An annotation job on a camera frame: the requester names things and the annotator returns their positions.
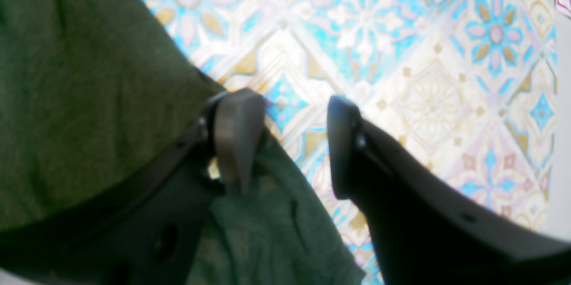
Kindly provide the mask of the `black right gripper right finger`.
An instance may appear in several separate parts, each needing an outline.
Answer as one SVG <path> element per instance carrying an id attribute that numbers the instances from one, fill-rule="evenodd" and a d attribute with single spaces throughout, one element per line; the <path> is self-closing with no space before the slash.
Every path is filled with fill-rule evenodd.
<path id="1" fill-rule="evenodd" d="M 570 283 L 568 242 L 457 192 L 347 98 L 330 98 L 327 131 L 334 194 L 365 216 L 386 285 Z"/>

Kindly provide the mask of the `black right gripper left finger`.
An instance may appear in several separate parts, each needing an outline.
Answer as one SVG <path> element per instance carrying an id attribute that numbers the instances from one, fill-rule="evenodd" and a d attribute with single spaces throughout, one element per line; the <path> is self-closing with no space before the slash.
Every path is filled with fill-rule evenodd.
<path id="1" fill-rule="evenodd" d="M 41 285 L 183 285 L 212 201 L 248 192 L 265 100 L 222 92 L 141 170 L 80 206 L 1 234 L 2 269 Z"/>

